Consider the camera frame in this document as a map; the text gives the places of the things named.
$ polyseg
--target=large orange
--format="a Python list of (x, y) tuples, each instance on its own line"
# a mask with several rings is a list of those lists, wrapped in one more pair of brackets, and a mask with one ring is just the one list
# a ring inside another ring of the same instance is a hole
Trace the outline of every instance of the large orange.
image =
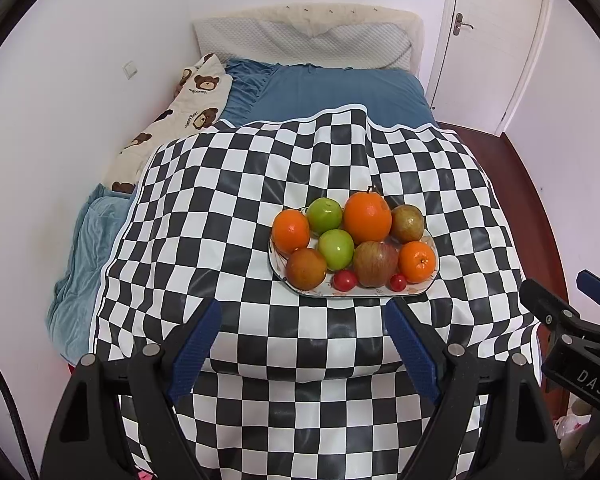
[(347, 200), (342, 221), (356, 245), (381, 242), (391, 230), (391, 210), (378, 193), (359, 191)]
[(307, 247), (309, 238), (309, 222), (298, 210), (285, 209), (274, 218), (271, 239), (279, 252), (291, 254), (296, 249)]
[(400, 249), (398, 268), (408, 282), (422, 283), (436, 270), (436, 255), (424, 242), (409, 242)]

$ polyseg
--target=metal pin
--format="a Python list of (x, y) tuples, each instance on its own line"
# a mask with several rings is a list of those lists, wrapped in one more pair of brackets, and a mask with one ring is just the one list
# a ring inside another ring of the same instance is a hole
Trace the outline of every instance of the metal pin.
[(91, 366), (96, 362), (96, 356), (94, 354), (85, 354), (80, 358), (80, 364), (82, 366)]
[(522, 354), (513, 354), (513, 357), (511, 359), (518, 366), (526, 365), (526, 357), (524, 357)]
[(154, 355), (158, 355), (159, 351), (160, 351), (160, 345), (157, 345), (156, 343), (150, 343), (142, 349), (142, 353), (144, 355), (146, 355), (147, 357), (152, 357)]
[(460, 357), (464, 355), (464, 347), (458, 343), (451, 343), (446, 349), (453, 356)]

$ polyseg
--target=green apple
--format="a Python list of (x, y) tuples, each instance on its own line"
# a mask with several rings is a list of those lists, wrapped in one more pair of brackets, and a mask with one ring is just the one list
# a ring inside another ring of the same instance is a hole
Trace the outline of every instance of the green apple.
[(342, 208), (331, 198), (317, 198), (306, 210), (306, 219), (312, 231), (320, 236), (322, 233), (340, 227)]
[(318, 240), (318, 252), (324, 256), (329, 270), (342, 270), (353, 259), (353, 238), (342, 229), (325, 232)]

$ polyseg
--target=wall outlet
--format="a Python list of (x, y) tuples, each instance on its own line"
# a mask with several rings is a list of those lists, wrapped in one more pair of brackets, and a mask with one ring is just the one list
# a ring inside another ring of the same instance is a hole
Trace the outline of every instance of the wall outlet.
[(138, 73), (138, 69), (136, 68), (136, 64), (133, 61), (129, 61), (125, 66), (122, 67), (122, 70), (125, 71), (125, 75), (127, 79), (131, 79)]

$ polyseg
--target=small red fruit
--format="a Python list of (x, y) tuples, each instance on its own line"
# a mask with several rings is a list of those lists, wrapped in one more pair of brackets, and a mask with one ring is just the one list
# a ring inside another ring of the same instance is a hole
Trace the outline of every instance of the small red fruit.
[(394, 274), (389, 280), (389, 288), (394, 292), (402, 292), (407, 287), (407, 279), (401, 274)]
[(356, 275), (351, 270), (339, 270), (333, 275), (333, 288), (340, 292), (349, 292), (358, 284)]

